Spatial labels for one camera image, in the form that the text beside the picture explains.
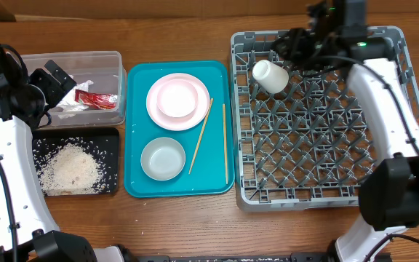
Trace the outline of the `white napkin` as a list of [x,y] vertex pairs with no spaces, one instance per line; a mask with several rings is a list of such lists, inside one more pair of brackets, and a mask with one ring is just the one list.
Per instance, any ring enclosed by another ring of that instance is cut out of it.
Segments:
[[87,80],[86,82],[83,82],[81,84],[77,84],[72,90],[68,92],[68,94],[58,103],[57,107],[60,107],[62,109],[62,112],[70,112],[70,111],[84,111],[89,108],[89,106],[86,106],[82,103],[76,102],[76,91],[89,91],[89,86],[93,85],[94,82],[91,80]]

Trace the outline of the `white paper cup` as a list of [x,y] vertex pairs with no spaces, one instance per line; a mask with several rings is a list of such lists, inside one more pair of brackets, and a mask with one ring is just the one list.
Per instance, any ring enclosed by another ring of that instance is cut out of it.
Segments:
[[290,80],[289,73],[285,69],[268,60],[256,62],[252,68],[252,76],[271,94],[281,92]]

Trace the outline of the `red snack wrapper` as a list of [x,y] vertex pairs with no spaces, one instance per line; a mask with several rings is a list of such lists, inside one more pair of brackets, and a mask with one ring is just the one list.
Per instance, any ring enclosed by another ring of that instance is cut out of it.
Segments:
[[114,109],[116,107],[117,95],[85,92],[78,90],[76,91],[75,101],[92,108],[109,110]]

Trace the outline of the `grey small bowl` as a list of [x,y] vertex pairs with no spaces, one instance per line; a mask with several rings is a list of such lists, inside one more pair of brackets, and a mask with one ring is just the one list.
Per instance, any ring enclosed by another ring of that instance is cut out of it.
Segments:
[[143,172],[157,181],[171,180],[185,166],[185,150],[179,142],[168,137],[150,141],[142,151],[140,164]]

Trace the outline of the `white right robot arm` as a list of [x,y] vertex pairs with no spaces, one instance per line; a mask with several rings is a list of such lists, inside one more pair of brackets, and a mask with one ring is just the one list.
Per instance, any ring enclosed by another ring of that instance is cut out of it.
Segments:
[[328,261],[373,261],[419,226],[419,124],[399,80],[393,45],[372,36],[365,1],[320,1],[308,28],[293,28],[273,50],[307,77],[339,70],[362,108],[378,156],[359,189],[360,214],[330,246]]

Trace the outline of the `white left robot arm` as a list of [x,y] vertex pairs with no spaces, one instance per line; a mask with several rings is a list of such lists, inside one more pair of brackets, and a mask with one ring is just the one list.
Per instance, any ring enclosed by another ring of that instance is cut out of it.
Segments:
[[32,132],[76,86],[54,61],[29,73],[0,44],[0,261],[134,261],[123,245],[93,248],[55,223],[33,161]]

